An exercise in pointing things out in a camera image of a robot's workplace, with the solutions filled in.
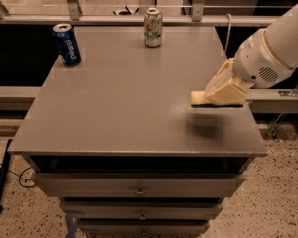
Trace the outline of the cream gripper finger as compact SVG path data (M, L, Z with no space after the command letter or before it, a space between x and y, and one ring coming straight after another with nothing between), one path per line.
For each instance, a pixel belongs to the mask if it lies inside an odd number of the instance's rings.
M225 81L213 80L207 86L207 99L214 105L243 105L246 82L238 78Z
M234 78L233 62L234 58L228 59L207 84L205 88L205 95L207 98L210 98L212 95L218 95L229 85L230 81Z

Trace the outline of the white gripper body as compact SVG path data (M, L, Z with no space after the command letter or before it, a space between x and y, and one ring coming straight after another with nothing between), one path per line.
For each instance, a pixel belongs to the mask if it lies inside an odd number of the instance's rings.
M264 29L259 29L240 45L234 56L233 70L254 88L270 88L294 72L269 45Z

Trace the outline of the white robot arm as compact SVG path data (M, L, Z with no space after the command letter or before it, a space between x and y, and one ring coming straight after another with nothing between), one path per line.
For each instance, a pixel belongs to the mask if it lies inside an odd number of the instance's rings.
M205 88L215 106L242 105L250 88L270 88L298 68L298 4L257 30L228 59Z

